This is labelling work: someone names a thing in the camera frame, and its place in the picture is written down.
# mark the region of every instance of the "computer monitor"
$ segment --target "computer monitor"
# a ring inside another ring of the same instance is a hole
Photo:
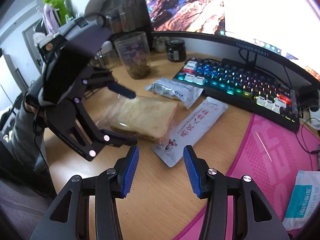
[[[320,16],[314,0],[146,0],[146,4],[155,35],[165,31],[164,36],[247,49],[320,88]]]

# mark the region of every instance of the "keyboard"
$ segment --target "keyboard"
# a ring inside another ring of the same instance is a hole
[[[210,97],[261,115],[290,131],[299,130],[295,92],[256,68],[251,71],[245,65],[190,58],[173,79],[201,87]]]

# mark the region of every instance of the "stuffed animal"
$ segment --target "stuffed animal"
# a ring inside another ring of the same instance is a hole
[[[59,19],[61,22],[61,26],[66,24],[66,15],[68,15],[68,17],[71,17],[71,14],[64,5],[64,0],[43,0],[43,2],[50,4],[55,9],[59,9]]]

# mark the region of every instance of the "pink desk mat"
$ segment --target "pink desk mat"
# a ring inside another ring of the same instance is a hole
[[[303,137],[310,151],[320,140],[303,128]],[[241,178],[250,175],[283,220],[298,171],[317,171],[318,158],[309,155],[299,145],[293,132],[252,114],[244,139],[227,176]],[[198,240],[205,207],[173,240]],[[232,239],[233,198],[228,197],[226,240]]]

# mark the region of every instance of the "purple cloth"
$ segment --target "purple cloth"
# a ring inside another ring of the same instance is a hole
[[[50,4],[44,5],[44,22],[47,27],[48,34],[56,34],[58,32],[59,24],[54,16],[54,12]]]

